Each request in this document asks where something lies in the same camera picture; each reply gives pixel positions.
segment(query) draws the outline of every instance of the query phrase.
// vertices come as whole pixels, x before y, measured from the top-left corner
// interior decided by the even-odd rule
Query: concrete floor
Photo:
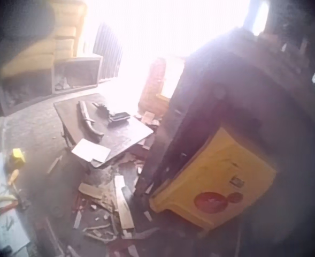
[[[61,137],[62,126],[53,107],[54,102],[93,93],[101,93],[105,97],[125,96],[123,90],[118,91],[118,85],[115,82],[107,82],[106,85],[100,84],[98,88],[40,102],[4,119],[5,150],[21,148],[26,158],[26,165],[21,169],[16,184],[17,188],[22,190],[21,194],[31,203],[21,215],[28,235],[33,241],[28,250],[31,256],[40,256],[35,247],[34,228],[35,224],[44,217],[48,217],[51,221],[61,243],[65,246],[72,245],[82,257],[106,256],[108,249],[113,247],[85,238],[80,229],[72,229],[75,213],[71,212],[71,208],[78,187],[82,181],[90,179],[88,176],[93,176],[94,181],[94,176],[97,177],[99,174],[87,175],[86,169],[65,149],[66,144]],[[47,177],[45,173],[48,167],[60,155],[63,155],[63,159],[58,169]],[[58,214],[56,214],[56,207],[59,208]],[[194,230],[189,229],[192,226],[175,215],[163,213],[154,216],[155,219],[158,222],[148,226],[159,225],[164,228],[163,232],[135,243],[140,257],[181,254],[183,256],[210,256],[210,253],[215,253],[220,257],[234,256],[237,239],[236,221],[227,223],[211,233],[209,237],[199,240],[193,233]],[[100,225],[100,223],[95,222],[94,213],[85,211],[80,227],[93,225]],[[127,251],[122,251],[121,254],[128,256]]]

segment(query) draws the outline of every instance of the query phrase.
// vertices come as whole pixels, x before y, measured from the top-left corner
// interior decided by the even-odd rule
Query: paper sheet
[[[76,156],[84,159],[87,162],[96,160],[104,163],[110,153],[110,149],[90,142],[85,138],[81,139],[80,142],[73,148],[72,153]]]
[[[4,171],[3,154],[0,153],[0,195],[8,195],[9,190],[6,189],[6,176]],[[10,204],[10,201],[0,202],[1,206]],[[10,245],[12,252],[16,253],[30,242],[24,228],[20,222],[17,211],[11,209],[0,215],[0,249]]]

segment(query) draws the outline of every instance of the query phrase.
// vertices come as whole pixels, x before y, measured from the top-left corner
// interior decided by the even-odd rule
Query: wooden table
[[[81,121],[81,114],[77,106],[79,101],[85,101],[89,116],[95,121],[93,127],[104,133],[99,144],[111,149],[106,162],[152,133],[150,128],[134,117],[120,124],[109,125],[107,118],[100,117],[99,111],[92,104],[92,102],[97,102],[108,105],[108,101],[99,94],[91,94],[54,103],[55,110],[63,125],[67,145],[68,141],[72,145],[76,145],[82,138],[92,141],[89,132]]]

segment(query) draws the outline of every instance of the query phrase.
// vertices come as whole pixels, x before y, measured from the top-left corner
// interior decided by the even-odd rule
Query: white paper
[[[110,149],[90,142],[85,138],[81,139],[80,142],[74,147],[72,153],[76,156],[84,159],[87,162],[96,160],[104,163],[110,153]]]
[[[4,171],[3,154],[0,153],[0,195],[8,195],[9,190],[6,189],[6,176]],[[0,202],[0,207],[10,204],[11,201]],[[12,252],[16,253],[30,242],[26,232],[20,222],[17,211],[11,209],[0,215],[0,249],[11,246]]]

